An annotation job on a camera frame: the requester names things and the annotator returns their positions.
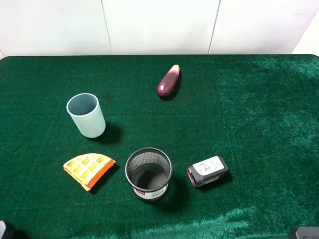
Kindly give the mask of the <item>black battery pack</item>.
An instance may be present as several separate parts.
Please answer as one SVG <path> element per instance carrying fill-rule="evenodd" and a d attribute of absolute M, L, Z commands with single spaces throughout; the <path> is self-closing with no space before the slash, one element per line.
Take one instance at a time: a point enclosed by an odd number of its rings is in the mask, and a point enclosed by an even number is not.
<path fill-rule="evenodd" d="M 218 180 L 228 172 L 229 168 L 220 156 L 214 156 L 187 168 L 187 175 L 193 185 L 198 188 Z"/>

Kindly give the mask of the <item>light blue plastic cup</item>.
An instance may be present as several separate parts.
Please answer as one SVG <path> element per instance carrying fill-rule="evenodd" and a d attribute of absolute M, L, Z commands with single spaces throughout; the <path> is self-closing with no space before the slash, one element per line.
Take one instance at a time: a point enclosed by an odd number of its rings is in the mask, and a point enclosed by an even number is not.
<path fill-rule="evenodd" d="M 73 96 L 66 110 L 81 134 L 87 138 L 96 138 L 103 134 L 106 122 L 98 98 L 90 93 Z"/>

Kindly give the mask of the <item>orange toy waffle slice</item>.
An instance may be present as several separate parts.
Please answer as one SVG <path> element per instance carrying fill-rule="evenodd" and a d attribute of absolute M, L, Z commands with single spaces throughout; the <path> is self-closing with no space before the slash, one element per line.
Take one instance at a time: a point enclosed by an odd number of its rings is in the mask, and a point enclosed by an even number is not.
<path fill-rule="evenodd" d="M 63 169 L 86 191 L 90 191 L 115 163 L 105 155 L 87 153 L 68 160 L 63 164 Z"/>

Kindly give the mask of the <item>black mesh pen holder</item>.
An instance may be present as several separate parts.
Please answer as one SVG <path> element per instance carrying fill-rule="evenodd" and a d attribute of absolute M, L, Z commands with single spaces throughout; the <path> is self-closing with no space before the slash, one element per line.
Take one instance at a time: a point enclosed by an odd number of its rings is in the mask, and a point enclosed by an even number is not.
<path fill-rule="evenodd" d="M 125 176 L 133 193 L 147 203 L 157 202 L 166 196 L 172 174 L 171 159 L 154 147 L 133 152 L 125 165 Z"/>

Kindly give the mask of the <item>purple toy eggplant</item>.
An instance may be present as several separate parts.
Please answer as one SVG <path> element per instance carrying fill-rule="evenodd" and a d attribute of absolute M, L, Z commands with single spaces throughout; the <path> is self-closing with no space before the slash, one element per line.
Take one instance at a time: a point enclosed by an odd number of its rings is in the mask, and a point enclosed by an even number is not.
<path fill-rule="evenodd" d="M 173 92 L 179 78 L 179 73 L 179 65 L 173 65 L 157 87 L 157 94 L 159 97 L 167 97 Z"/>

